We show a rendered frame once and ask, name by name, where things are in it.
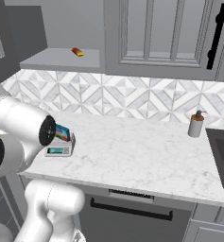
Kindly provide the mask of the blue boxed food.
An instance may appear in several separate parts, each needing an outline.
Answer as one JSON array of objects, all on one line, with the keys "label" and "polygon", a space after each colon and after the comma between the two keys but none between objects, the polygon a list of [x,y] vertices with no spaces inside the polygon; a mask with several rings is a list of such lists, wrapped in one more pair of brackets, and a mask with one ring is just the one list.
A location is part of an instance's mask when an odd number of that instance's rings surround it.
[{"label": "blue boxed food", "polygon": [[56,125],[55,136],[65,142],[69,142],[71,140],[70,130],[62,125]]}]

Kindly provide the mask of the red and yellow food packet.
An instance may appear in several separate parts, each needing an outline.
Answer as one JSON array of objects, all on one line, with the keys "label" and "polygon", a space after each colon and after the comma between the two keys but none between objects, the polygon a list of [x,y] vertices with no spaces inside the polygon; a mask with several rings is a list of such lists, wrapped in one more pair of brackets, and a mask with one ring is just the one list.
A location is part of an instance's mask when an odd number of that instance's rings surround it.
[{"label": "red and yellow food packet", "polygon": [[82,50],[76,48],[76,47],[73,47],[73,48],[71,49],[71,51],[72,51],[75,55],[77,55],[78,57],[83,57],[83,56],[84,56],[84,52],[83,52]]}]

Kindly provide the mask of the grey cabinet shelf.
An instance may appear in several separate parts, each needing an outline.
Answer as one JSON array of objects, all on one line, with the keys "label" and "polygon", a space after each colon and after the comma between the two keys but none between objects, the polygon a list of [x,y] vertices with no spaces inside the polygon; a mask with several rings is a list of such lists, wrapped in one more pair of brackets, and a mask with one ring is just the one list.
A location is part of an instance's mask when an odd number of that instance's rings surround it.
[{"label": "grey cabinet shelf", "polygon": [[104,73],[105,64],[97,49],[84,49],[78,57],[69,48],[46,48],[20,62],[22,69]]}]

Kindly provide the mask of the grey panelled cabinet door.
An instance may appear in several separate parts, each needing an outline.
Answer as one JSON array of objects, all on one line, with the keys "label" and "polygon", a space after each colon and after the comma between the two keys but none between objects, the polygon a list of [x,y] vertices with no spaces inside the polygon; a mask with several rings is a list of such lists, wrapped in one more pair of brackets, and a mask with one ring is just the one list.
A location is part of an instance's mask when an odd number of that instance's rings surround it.
[{"label": "grey panelled cabinet door", "polygon": [[224,0],[104,0],[108,75],[213,80],[207,70]]}]

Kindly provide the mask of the grey open cabinet door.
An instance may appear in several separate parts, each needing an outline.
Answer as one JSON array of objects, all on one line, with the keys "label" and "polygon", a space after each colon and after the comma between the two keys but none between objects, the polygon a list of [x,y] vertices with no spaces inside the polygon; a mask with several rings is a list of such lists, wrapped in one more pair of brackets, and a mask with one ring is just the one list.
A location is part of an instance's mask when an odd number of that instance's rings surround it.
[{"label": "grey open cabinet door", "polygon": [[47,47],[42,7],[30,2],[0,0],[0,83]]}]

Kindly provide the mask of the grey base cabinet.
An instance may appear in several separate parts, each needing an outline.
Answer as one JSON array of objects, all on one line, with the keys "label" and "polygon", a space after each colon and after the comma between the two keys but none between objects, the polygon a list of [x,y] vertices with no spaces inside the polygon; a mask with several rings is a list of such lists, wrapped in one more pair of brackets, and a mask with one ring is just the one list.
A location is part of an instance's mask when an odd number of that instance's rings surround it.
[{"label": "grey base cabinet", "polygon": [[10,229],[13,237],[16,237],[26,218],[25,189],[29,182],[29,178],[20,175],[0,179],[0,223]]}]

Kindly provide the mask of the grey base cabinet door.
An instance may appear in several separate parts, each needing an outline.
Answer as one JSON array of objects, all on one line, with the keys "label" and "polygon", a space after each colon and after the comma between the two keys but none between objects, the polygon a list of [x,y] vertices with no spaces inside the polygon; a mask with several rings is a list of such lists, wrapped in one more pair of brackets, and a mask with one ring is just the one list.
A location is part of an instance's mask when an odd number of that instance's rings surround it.
[{"label": "grey base cabinet door", "polygon": [[224,242],[224,207],[197,203],[182,242]]}]

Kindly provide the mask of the grey soap dispenser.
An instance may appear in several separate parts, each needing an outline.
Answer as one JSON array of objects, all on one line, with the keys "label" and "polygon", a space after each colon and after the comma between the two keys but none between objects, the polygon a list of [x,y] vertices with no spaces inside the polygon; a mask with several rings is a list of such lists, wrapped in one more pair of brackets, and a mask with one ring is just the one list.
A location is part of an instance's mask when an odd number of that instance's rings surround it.
[{"label": "grey soap dispenser", "polygon": [[195,114],[191,115],[189,129],[187,134],[192,138],[199,138],[202,125],[204,122],[203,111],[197,110]]}]

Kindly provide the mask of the grey dishwasher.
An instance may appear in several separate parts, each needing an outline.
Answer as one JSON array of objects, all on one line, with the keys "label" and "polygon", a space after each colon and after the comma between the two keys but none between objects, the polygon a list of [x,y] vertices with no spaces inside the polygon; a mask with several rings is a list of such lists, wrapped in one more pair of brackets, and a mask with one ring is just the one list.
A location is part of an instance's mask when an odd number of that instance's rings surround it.
[{"label": "grey dishwasher", "polygon": [[[193,202],[123,190],[88,185],[78,188],[85,193],[85,205],[79,213],[79,220],[87,242],[182,242],[195,207]],[[93,208],[91,198],[97,203],[151,213],[168,215],[173,211],[173,219],[167,221]]]}]

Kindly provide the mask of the dark grey sink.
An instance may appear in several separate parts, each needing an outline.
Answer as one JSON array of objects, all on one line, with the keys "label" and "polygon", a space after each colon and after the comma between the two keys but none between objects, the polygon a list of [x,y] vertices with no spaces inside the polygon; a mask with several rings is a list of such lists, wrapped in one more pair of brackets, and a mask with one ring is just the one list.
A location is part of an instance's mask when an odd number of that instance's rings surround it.
[{"label": "dark grey sink", "polygon": [[224,130],[206,129],[215,164],[224,187]]}]

